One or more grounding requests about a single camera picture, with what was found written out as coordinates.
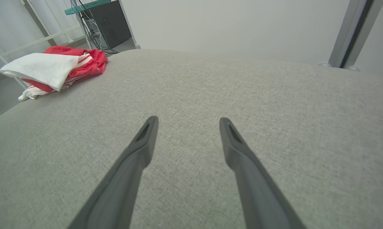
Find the red and white cloth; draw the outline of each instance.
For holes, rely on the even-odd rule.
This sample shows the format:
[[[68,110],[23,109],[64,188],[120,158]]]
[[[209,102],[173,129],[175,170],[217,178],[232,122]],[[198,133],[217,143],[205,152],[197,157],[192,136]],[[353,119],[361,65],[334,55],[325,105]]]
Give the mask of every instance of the red and white cloth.
[[[31,86],[18,99],[34,100],[37,95],[60,91],[77,82],[102,74],[107,61],[105,53],[97,49],[52,46],[44,53],[33,53],[12,61],[0,71],[7,76],[17,76],[30,83]]]

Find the fabric texture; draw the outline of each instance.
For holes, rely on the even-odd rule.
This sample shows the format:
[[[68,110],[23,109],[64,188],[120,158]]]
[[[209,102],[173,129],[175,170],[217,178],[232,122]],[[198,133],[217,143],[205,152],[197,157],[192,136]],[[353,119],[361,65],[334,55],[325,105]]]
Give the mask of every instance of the fabric texture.
[[[223,116],[308,228],[383,228],[383,76],[159,50],[0,116],[0,228],[66,228],[151,115],[132,229],[245,227]]]

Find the cable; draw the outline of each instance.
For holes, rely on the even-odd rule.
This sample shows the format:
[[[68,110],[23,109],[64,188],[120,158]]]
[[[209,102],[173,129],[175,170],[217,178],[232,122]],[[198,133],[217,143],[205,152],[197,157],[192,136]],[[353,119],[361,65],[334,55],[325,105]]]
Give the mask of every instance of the cable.
[[[78,1],[81,3],[81,6],[80,6],[81,10],[82,10],[82,8],[84,8],[84,9],[86,10],[86,8],[85,8],[85,6],[82,4],[82,2],[81,2],[80,0],[78,0]],[[72,0],[70,0],[70,2],[71,2],[71,9],[75,12],[76,15],[78,15],[79,20],[78,20],[78,19],[77,19],[77,20],[78,20],[78,22],[81,23],[82,26],[84,27],[85,33],[88,35],[88,38],[89,38],[90,40],[89,40],[88,38],[85,38],[85,39],[86,39],[87,41],[91,42],[91,43],[92,43],[97,49],[99,49],[100,51],[105,52],[105,54],[107,54],[107,56],[110,56],[110,55],[119,53],[119,52],[117,52],[117,51],[115,51],[114,49],[111,49],[111,48],[109,48],[109,47],[102,47],[102,33],[101,33],[101,31],[100,31],[98,25],[97,25],[96,23],[92,22],[94,25],[97,26],[98,32],[99,32],[99,34],[100,34],[100,38],[99,38],[99,39],[100,39],[100,41],[101,41],[101,44],[98,44],[98,42],[96,41],[96,37],[95,37],[95,36],[93,35],[93,33],[91,32],[91,29],[89,29],[89,27],[88,27],[87,24],[84,24],[84,22],[83,22],[83,20],[82,20],[82,19],[84,18],[84,16],[78,14],[78,12],[76,12],[76,11],[74,10],[74,8],[73,8],[73,2],[72,2]],[[85,16],[87,16],[88,19],[90,19],[90,17],[88,16],[87,13],[85,13],[84,10],[83,10],[82,12],[85,14]]]

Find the red towel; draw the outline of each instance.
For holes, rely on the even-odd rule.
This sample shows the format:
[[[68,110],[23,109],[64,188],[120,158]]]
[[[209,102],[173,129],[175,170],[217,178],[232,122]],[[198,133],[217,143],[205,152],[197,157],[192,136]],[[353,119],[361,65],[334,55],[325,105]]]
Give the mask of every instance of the red towel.
[[[48,48],[44,53],[80,56],[77,67],[70,71],[62,89],[68,88],[72,84],[82,80],[86,80],[88,78],[102,74],[105,71],[105,66],[108,61],[105,53],[97,49],[86,50],[80,48],[70,48],[66,46],[52,46]],[[23,78],[22,80],[30,83],[31,86],[29,88],[31,89],[32,87],[37,87],[47,93],[54,91],[54,89],[47,84]]]

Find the white towel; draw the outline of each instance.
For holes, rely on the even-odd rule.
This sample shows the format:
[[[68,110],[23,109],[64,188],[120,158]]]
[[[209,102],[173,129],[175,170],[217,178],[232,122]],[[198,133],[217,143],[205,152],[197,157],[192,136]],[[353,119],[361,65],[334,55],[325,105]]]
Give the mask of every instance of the white towel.
[[[35,80],[60,91],[69,72],[77,66],[78,58],[72,55],[32,53],[6,64],[0,72],[8,77]]]

